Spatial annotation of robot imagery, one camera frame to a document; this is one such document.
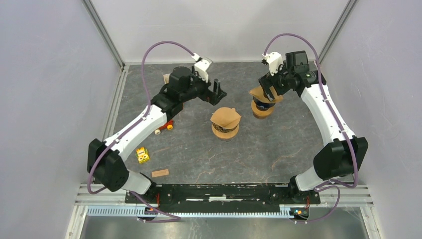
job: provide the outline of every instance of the wall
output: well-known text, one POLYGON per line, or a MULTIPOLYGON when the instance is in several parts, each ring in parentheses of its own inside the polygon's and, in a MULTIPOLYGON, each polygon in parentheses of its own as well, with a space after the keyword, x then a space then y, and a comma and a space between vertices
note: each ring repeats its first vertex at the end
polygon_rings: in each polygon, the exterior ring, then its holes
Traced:
MULTIPOLYGON (((213 61, 261 61, 277 34, 299 34, 322 50, 347 0, 93 0, 125 62, 141 62, 149 46, 173 40, 213 61)), ((271 48, 307 49, 284 37, 271 48)), ((176 46, 160 46, 147 62, 191 62, 176 46)))
POLYGON ((359 1, 323 63, 343 118, 369 142, 360 175, 387 239, 422 232, 421 8, 359 1))
POLYGON ((81 1, 2 1, 0 238, 63 238, 119 68, 81 1))

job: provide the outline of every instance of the gray floor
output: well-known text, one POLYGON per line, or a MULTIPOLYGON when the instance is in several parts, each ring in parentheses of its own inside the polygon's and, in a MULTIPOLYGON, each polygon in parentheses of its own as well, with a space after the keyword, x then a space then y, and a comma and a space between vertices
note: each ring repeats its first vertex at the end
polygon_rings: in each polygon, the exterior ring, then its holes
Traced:
MULTIPOLYGON (((146 66, 152 96, 162 87, 163 74, 176 66, 146 66)), ((140 145, 149 150, 151 161, 140 165, 134 152, 126 162, 128 168, 146 175, 169 169, 169 176, 155 178, 157 183, 288 182, 307 170, 323 145, 311 112, 297 94, 285 94, 267 119, 252 115, 248 91, 266 72, 268 67, 258 62, 215 63, 210 77, 221 81, 227 97, 217 106, 200 99, 185 103, 172 131, 152 134, 140 145), (220 107, 236 108, 242 115, 239 133, 230 142, 217 139, 211 131, 211 115, 220 107)), ((129 67, 114 132, 146 106, 140 73, 140 66, 129 67)))
MULTIPOLYGON (((311 209, 311 217, 328 209, 311 209)), ((328 219, 294 225, 286 219, 185 218, 177 223, 144 224, 129 217, 87 217, 82 239, 367 239, 359 208, 337 209, 328 219)))

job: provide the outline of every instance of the yellow toy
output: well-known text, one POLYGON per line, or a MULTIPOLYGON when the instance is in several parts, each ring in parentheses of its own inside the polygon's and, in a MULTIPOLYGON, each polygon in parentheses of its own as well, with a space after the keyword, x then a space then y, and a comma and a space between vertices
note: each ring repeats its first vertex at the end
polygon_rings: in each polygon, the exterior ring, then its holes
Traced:
POLYGON ((136 150, 136 156, 138 156, 138 162, 140 164, 146 163, 150 160, 148 150, 144 147, 136 150))

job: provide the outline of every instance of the toy car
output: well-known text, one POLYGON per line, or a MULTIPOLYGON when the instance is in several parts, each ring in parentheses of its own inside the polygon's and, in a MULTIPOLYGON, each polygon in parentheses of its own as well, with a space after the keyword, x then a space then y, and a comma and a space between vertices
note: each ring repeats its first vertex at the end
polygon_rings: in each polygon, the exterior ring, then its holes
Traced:
POLYGON ((174 120, 170 120, 169 122, 167 122, 165 125, 159 127, 158 129, 156 129, 154 131, 155 134, 161 134, 161 131, 163 129, 167 129, 167 130, 172 130, 173 129, 173 124, 174 124, 174 120))
POLYGON ((140 164, 146 163, 150 160, 148 150, 144 147, 136 150, 136 156, 138 156, 138 162, 140 164))

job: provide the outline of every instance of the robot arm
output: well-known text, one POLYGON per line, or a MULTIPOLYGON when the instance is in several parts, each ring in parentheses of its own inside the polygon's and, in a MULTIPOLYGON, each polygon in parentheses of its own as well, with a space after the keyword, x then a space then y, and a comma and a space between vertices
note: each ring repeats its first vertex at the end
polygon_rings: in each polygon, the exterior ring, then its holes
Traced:
POLYGON ((94 177, 110 191, 118 189, 134 191, 144 194, 151 186, 151 181, 143 174, 128 170, 125 161, 138 145, 154 130, 170 121, 183 109, 183 103, 200 98, 205 102, 216 105, 226 96, 220 88, 219 81, 214 80, 213 91, 208 88, 211 83, 208 80, 207 69, 211 61, 198 56, 192 69, 176 67, 170 73, 169 83, 164 85, 160 92, 151 100, 151 108, 142 123, 136 124, 147 111, 147 108, 132 122, 116 134, 105 139, 103 142, 94 139, 88 150, 88 172, 99 155, 113 142, 116 142, 104 155, 94 171, 94 177), (131 130, 122 138, 120 135, 127 129, 131 130))
MULTIPOLYGON (((268 64, 270 70, 259 79, 264 96, 270 100, 274 98, 270 87, 274 87, 278 95, 283 95, 289 90, 296 91, 314 116, 324 143, 324 148, 314 157, 313 166, 304 173, 291 178, 289 187, 292 194, 312 190, 325 181, 352 174, 353 163, 350 149, 343 132, 322 97, 317 71, 310 71, 306 52, 287 53, 285 61, 277 52, 263 55, 263 59, 263 63, 268 64)), ((323 76, 321 81, 327 100, 330 101, 344 127, 344 132, 352 142, 359 169, 368 149, 368 142, 364 137, 357 138, 347 126, 331 100, 323 76)))

